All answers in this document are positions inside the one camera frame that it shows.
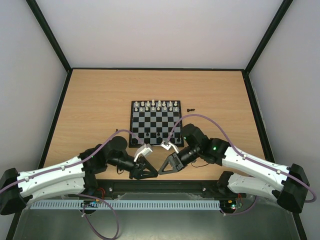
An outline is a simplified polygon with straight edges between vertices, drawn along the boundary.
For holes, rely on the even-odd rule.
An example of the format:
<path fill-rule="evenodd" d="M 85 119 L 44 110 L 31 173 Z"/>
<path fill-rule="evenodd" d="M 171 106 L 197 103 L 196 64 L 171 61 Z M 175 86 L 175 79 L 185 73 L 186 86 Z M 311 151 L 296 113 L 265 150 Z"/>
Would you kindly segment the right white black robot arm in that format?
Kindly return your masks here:
<path fill-rule="evenodd" d="M 300 165 L 280 165 L 247 154 L 225 140 L 208 138 L 193 124 L 182 128 L 181 137 L 186 141 L 187 147 L 176 149 L 166 158 L 158 171 L 160 175 L 177 173 L 200 158 L 208 164 L 217 164 L 247 174 L 242 176 L 224 171 L 216 184 L 222 195 L 255 195 L 270 199 L 292 213 L 302 212 L 310 183 Z"/>

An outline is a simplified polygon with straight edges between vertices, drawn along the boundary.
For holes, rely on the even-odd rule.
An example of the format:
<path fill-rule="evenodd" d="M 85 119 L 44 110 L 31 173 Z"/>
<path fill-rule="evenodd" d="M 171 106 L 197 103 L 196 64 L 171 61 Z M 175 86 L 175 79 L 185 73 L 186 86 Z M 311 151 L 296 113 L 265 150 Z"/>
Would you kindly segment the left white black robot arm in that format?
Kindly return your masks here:
<path fill-rule="evenodd" d="M 96 174 L 109 165 L 127 171 L 130 179 L 156 178 L 158 171 L 146 160 L 150 144 L 140 147 L 134 156 L 127 153 L 127 141 L 115 136 L 65 162 L 46 168 L 18 172 L 7 169 L 0 179 L 0 213 L 11 215 L 39 200 L 62 195 L 93 195 L 98 189 Z"/>

